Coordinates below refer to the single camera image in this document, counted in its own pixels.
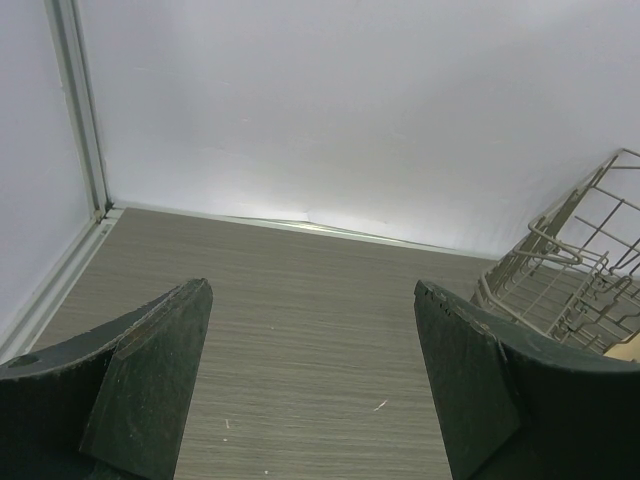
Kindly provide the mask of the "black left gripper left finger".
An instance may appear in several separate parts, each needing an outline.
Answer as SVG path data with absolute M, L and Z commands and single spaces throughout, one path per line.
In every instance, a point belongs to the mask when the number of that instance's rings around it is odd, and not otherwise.
M 2 478 L 173 478 L 212 304 L 191 279 L 2 364 Z

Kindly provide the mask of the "beige plate, rear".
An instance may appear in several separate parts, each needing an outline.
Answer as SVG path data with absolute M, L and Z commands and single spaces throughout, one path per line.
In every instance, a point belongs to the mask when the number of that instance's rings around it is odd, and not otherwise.
M 604 355 L 608 358 L 638 363 L 640 361 L 640 336 L 636 335 L 625 342 L 613 345 Z

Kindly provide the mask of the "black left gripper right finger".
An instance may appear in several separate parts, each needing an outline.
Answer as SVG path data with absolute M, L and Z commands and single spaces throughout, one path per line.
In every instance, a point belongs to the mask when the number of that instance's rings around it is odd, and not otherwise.
M 581 351 L 426 280 L 420 346 L 456 479 L 635 479 L 639 367 Z

